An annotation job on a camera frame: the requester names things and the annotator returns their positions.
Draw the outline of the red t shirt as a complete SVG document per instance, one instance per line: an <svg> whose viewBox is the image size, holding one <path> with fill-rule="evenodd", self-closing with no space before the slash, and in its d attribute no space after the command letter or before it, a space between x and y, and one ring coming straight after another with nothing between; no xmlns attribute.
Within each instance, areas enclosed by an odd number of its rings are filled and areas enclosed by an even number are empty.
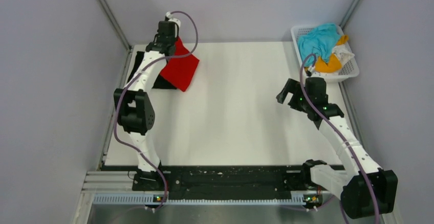
<svg viewBox="0 0 434 224"><path fill-rule="evenodd" d="M177 89L186 92L193 80L199 62L200 60L193 54L182 58L172 58L160 74Z"/></svg>

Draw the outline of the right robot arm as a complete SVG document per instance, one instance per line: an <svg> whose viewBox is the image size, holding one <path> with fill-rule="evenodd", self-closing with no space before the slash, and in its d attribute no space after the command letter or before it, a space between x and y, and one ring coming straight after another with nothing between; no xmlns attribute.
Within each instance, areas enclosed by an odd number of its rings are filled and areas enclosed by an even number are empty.
<svg viewBox="0 0 434 224"><path fill-rule="evenodd" d="M329 102L326 81L319 77L304 82L290 78L276 96L277 102L282 104L288 94L292 95L288 105L307 115L345 169L345 174L341 174L322 160L307 160L302 165L301 185L306 189L319 185L328 190L340 200L344 213L351 219L393 212L397 175L392 170L384 170L365 151L344 112Z"/></svg>

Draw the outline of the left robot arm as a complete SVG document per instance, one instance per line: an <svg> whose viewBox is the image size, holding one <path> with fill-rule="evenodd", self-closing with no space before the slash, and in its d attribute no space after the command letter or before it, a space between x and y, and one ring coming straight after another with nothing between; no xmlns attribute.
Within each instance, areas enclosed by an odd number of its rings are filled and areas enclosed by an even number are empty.
<svg viewBox="0 0 434 224"><path fill-rule="evenodd" d="M151 190L164 188L164 176L157 171L161 161L150 134L156 115L149 93L155 82L161 80L160 72L168 62L166 57L175 53L179 27L178 19L160 21L153 40L144 51L137 52L127 84L114 92L115 105L119 111L118 126L127 133L131 146L138 154L135 190L141 187Z"/></svg>

